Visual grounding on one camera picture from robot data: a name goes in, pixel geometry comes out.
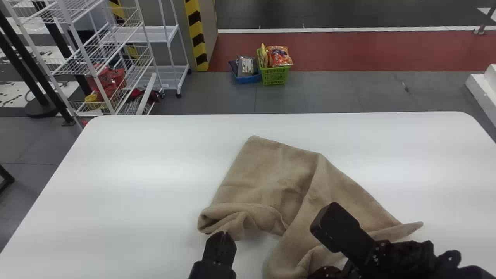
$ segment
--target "gray floor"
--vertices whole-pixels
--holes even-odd
[[[465,86],[471,72],[289,72],[285,85],[237,84],[230,72],[189,75],[152,114],[461,111],[496,140],[496,128]]]
[[[284,86],[238,85],[228,72],[193,73],[182,99],[171,93],[154,114],[462,111],[496,140],[464,82],[468,72],[290,72]],[[407,92],[403,83],[409,88]],[[62,119],[0,117],[0,163],[16,182],[0,195],[0,251],[79,132]]]

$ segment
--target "green basket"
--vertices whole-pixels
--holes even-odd
[[[259,54],[260,49],[257,49],[257,57],[259,57]],[[288,72],[290,68],[291,66],[283,66],[277,68],[260,67],[260,71],[262,72],[263,85],[285,84],[286,80],[288,79]]]

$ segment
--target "blue basket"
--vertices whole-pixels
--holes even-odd
[[[252,76],[242,76],[242,77],[236,77],[236,75],[233,73],[234,79],[236,80],[237,83],[243,84],[243,83],[251,83],[251,82],[259,82],[262,80],[262,74],[256,74]]]

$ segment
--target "table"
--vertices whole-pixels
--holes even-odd
[[[202,257],[199,212],[245,140],[324,154],[437,254],[496,274],[496,144],[460,112],[105,116],[79,136],[0,254],[0,279],[184,279]],[[277,237],[237,243],[260,278]]]

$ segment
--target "towel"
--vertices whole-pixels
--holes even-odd
[[[310,233],[324,206],[338,202],[375,240],[405,237],[423,224],[402,224],[365,189],[322,154],[252,136],[241,148],[198,230],[225,231],[235,240],[244,229],[282,236],[264,265],[265,278],[306,278],[343,256],[331,253]]]

